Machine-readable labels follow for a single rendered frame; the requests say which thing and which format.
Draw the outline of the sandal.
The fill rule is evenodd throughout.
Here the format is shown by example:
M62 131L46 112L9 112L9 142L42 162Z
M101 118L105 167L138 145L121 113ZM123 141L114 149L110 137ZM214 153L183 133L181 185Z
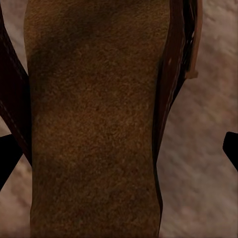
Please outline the sandal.
M202 0L28 0L28 74L0 4L0 116L32 166L31 238L158 238L157 160Z

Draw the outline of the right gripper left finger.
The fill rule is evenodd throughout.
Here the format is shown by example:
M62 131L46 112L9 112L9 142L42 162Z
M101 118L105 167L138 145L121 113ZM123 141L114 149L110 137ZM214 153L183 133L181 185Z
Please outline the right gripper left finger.
M23 154L12 134L0 137L0 190Z

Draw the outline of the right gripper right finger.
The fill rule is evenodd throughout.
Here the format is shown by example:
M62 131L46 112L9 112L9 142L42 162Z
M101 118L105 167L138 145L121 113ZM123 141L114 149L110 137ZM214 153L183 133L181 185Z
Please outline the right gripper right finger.
M236 170L238 171L238 134L227 132L224 143L223 151L230 159Z

